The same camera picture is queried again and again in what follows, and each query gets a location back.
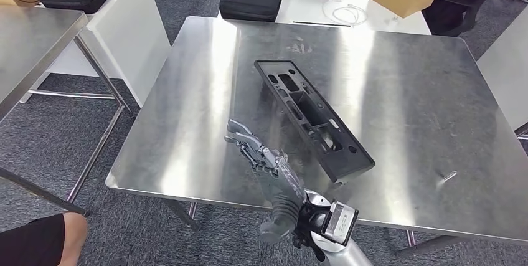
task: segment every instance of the stainless steel table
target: stainless steel table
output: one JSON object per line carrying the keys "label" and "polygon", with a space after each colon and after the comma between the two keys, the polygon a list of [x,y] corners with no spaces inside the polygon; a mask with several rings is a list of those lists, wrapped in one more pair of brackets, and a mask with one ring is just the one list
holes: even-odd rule
{"label": "stainless steel table", "polygon": [[[88,18],[80,11],[0,6],[0,30],[2,32],[0,35],[0,121],[28,92],[61,97],[112,99],[118,102],[117,111],[100,138],[68,199],[61,199],[30,181],[0,168],[0,178],[10,180],[66,210],[82,214],[87,212],[74,205],[73,201],[119,115],[123,109],[130,112],[128,105],[79,35],[87,22]],[[72,40],[88,59],[111,94],[64,93],[30,89]]]}
{"label": "stainless steel table", "polygon": [[[331,184],[257,59],[294,61],[376,166]],[[448,235],[426,248],[460,241],[451,236],[528,244],[528,158],[462,39],[189,17],[106,185],[269,209],[223,139],[230,117],[284,149],[307,188],[358,208],[360,224]]]}

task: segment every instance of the gray carpet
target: gray carpet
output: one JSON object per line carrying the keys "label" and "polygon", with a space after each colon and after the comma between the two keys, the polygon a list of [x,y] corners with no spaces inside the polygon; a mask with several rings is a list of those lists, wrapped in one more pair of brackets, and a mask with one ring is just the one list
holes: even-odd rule
{"label": "gray carpet", "polygon": [[[176,38],[187,16],[216,16],[218,1],[156,0],[169,40]],[[477,27],[463,34],[476,58],[524,7],[510,0],[485,3]],[[50,90],[104,91],[96,78],[67,75],[51,75],[43,85]],[[116,85],[131,100],[123,82]],[[34,95],[0,124],[2,167],[67,196],[115,108],[108,100]],[[287,240],[275,246],[258,240],[258,226],[267,213],[199,205],[201,230],[192,233],[159,199],[109,190],[106,175],[132,123],[126,115],[119,119],[76,200],[92,212],[79,265],[317,265],[308,249],[297,250]],[[59,211],[0,180],[0,231]],[[418,241],[430,237],[417,234]],[[358,226],[354,238],[374,265],[528,265],[528,247],[486,240],[397,259],[394,251],[406,244],[402,230]]]}

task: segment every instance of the robotic hand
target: robotic hand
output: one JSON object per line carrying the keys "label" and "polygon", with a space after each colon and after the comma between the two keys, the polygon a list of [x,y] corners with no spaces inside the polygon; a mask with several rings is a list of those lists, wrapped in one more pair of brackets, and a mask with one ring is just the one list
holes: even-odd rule
{"label": "robotic hand", "polygon": [[372,266],[351,239],[358,211],[302,187],[287,155],[270,150],[243,124],[229,120],[226,136],[251,165],[262,192],[271,202],[271,222],[260,226],[261,238],[275,244],[292,235],[293,245],[311,247],[320,262],[339,266]]}

